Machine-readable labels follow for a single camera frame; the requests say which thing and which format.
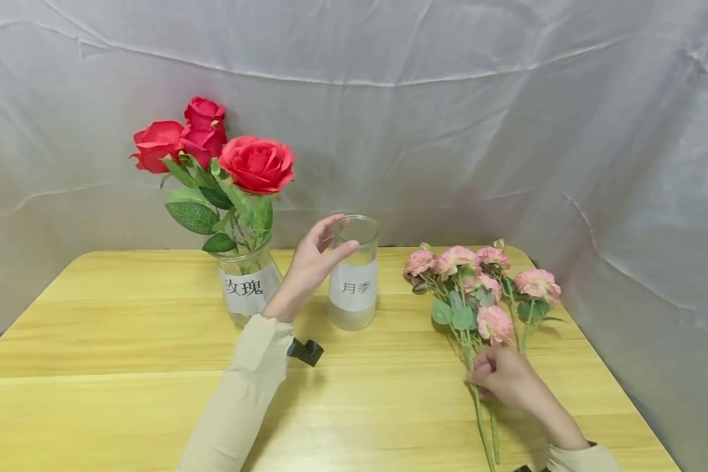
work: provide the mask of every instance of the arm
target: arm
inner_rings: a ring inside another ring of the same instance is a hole
[[[261,315],[251,317],[233,359],[191,433],[176,472],[239,472],[260,431],[270,401],[286,377],[292,323],[356,242],[324,252],[337,214],[321,220],[299,242],[281,286]]]
[[[537,418],[549,445],[550,472],[618,472],[606,447],[587,441],[577,422],[559,403],[527,358],[508,347],[487,347],[475,357],[467,381],[484,396],[521,408]]]
[[[239,472],[286,377],[291,324],[254,316],[191,434],[177,472]]]

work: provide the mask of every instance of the clear glass cylinder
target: clear glass cylinder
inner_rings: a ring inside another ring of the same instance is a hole
[[[334,224],[333,248],[356,240],[359,248],[330,273],[328,316],[338,328],[359,331],[372,323],[378,301],[378,235],[372,218],[349,214]]]
[[[231,319],[246,326],[251,316],[264,311],[281,283],[281,273],[270,255],[270,236],[250,252],[220,252],[218,260],[223,299]]]

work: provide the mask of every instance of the pink carnation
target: pink carnation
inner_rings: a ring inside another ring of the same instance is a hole
[[[468,265],[477,267],[477,255],[464,246],[454,246],[446,249],[438,259],[435,260],[435,272],[441,279],[445,280],[458,272],[457,267]]]
[[[496,279],[486,273],[481,272],[477,275],[464,275],[462,277],[462,287],[466,293],[473,293],[481,287],[487,288],[493,292],[495,299],[500,300],[500,284]]]
[[[415,250],[409,254],[409,258],[404,264],[404,274],[412,277],[419,277],[420,274],[433,266],[435,255],[426,249]]]
[[[478,308],[477,331],[480,338],[489,339],[491,344],[508,344],[514,335],[514,326],[498,305],[492,305]]]
[[[502,269],[511,267],[509,257],[502,249],[486,246],[477,250],[477,258],[482,264],[498,264]]]
[[[514,285],[519,293],[542,298],[548,303],[556,302],[561,296],[561,287],[556,284],[556,278],[543,269],[523,270],[514,277]]]

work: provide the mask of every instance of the label with chinese text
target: label with chinese text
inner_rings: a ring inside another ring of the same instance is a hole
[[[328,297],[346,311],[362,311],[374,305],[378,297],[378,260],[365,266],[338,264],[330,273]]]
[[[232,275],[218,269],[223,285],[223,299],[231,313],[248,317],[261,313],[281,283],[278,268],[270,264],[255,273]]]

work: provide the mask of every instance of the beige sleeve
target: beige sleeve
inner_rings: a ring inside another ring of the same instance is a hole
[[[260,315],[250,318],[176,472],[239,472],[286,378],[291,328]]]
[[[551,472],[619,472],[611,451],[599,444],[582,451],[565,451],[551,446],[548,450],[548,470]]]

